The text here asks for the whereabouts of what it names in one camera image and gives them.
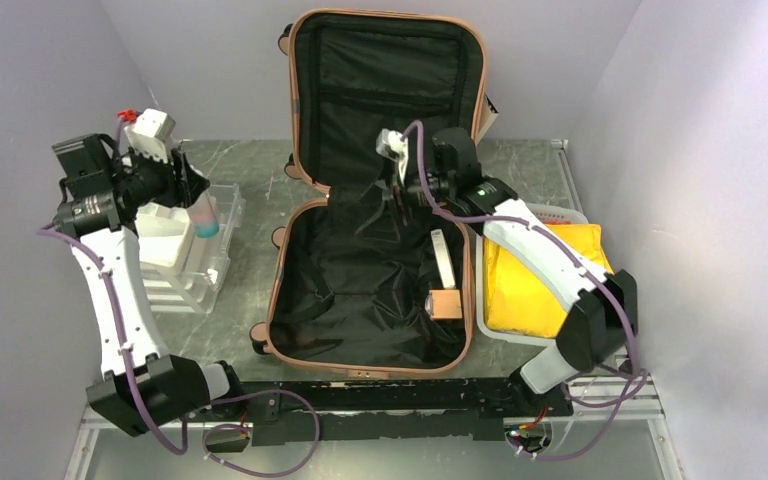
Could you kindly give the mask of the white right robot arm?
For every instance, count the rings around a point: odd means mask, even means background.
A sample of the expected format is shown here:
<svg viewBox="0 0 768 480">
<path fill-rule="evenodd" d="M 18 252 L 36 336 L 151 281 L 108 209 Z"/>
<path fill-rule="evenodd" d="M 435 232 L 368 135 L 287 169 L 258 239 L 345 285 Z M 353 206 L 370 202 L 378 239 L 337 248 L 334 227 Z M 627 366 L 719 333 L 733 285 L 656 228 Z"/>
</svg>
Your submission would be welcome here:
<svg viewBox="0 0 768 480">
<path fill-rule="evenodd" d="M 398 219 L 425 209 L 471 227 L 512 255 L 559 302 L 564 313 L 559 332 L 513 374 L 509 399 L 517 412 L 536 413 L 550 390 L 592 371 L 620 347 L 636 358 L 635 278 L 587 259 L 508 184 L 484 173 L 465 129 L 427 136 L 415 120 L 403 131 L 381 130 L 375 150 L 392 164 L 382 197 Z"/>
</svg>

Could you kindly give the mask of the white plastic mesh basket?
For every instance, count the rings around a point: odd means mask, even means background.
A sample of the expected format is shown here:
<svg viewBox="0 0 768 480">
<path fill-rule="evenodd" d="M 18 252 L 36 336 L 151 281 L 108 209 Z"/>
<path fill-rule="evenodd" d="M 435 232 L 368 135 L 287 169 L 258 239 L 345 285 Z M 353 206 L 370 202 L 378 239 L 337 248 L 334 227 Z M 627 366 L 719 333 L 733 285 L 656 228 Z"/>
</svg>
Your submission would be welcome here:
<svg viewBox="0 0 768 480">
<path fill-rule="evenodd" d="M 602 246 L 602 227 L 561 207 L 507 200 L 494 217 L 523 219 L 525 226 L 494 220 L 477 240 L 477 324 L 486 336 L 547 346 L 555 340 L 579 290 L 613 271 Z"/>
</svg>

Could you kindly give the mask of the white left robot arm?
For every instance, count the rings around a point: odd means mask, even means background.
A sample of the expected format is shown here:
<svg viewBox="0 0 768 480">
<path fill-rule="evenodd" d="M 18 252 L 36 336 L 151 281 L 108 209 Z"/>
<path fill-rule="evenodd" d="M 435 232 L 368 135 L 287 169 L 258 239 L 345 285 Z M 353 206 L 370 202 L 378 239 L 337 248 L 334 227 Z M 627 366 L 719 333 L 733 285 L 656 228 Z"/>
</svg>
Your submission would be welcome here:
<svg viewBox="0 0 768 480">
<path fill-rule="evenodd" d="M 154 323 L 142 278 L 136 216 L 155 202 L 187 208 L 209 182 L 160 134 L 130 133 L 120 153 L 107 134 L 53 145 L 65 173 L 61 202 L 40 235 L 69 244 L 89 287 L 101 341 L 100 382 L 86 389 L 89 406 L 132 437 L 207 408 L 238 417 L 245 391 L 224 361 L 202 366 L 168 351 Z"/>
</svg>

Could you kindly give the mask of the white plastic drawer organizer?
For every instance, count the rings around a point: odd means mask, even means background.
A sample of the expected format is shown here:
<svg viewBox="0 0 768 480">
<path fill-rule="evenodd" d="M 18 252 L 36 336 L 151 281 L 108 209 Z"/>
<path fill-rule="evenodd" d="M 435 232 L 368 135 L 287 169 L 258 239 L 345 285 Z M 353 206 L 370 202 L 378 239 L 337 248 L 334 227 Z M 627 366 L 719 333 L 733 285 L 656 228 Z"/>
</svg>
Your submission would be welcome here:
<svg viewBox="0 0 768 480">
<path fill-rule="evenodd" d="M 143 283 L 154 312 L 208 314 L 229 269 L 234 230 L 245 200 L 236 183 L 208 189 L 219 231 L 201 238 L 185 210 L 150 203 L 138 210 L 136 228 Z"/>
</svg>

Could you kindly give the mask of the pink hard-shell suitcase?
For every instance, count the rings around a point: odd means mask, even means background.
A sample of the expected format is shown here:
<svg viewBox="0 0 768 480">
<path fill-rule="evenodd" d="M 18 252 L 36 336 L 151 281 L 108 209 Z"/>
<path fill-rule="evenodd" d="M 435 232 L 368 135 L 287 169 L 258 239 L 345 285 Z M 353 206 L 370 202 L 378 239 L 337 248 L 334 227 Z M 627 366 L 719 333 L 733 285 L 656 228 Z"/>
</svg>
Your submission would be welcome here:
<svg viewBox="0 0 768 480">
<path fill-rule="evenodd" d="M 473 252 L 467 227 L 419 209 L 386 212 L 384 128 L 412 121 L 427 136 L 463 128 L 479 140 L 485 48 L 460 19 L 320 8 L 279 40 L 289 60 L 293 150 L 286 173 L 318 195 L 272 236 L 278 251 L 266 319 L 253 350 L 297 367 L 371 378 L 452 370 L 474 332 Z M 451 254 L 463 318 L 434 321 L 444 289 L 430 231 Z"/>
</svg>

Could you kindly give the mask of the white bottle teal cap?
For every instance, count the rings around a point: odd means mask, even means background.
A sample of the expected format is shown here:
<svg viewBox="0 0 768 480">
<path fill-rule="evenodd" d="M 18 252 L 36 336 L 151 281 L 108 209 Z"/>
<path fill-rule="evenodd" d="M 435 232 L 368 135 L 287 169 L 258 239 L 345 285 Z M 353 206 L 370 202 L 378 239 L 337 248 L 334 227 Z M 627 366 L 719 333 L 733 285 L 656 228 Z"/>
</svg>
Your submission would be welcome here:
<svg viewBox="0 0 768 480">
<path fill-rule="evenodd" d="M 204 191 L 187 212 L 194 233 L 199 238 L 211 238 L 219 232 L 219 221 L 208 191 Z"/>
</svg>

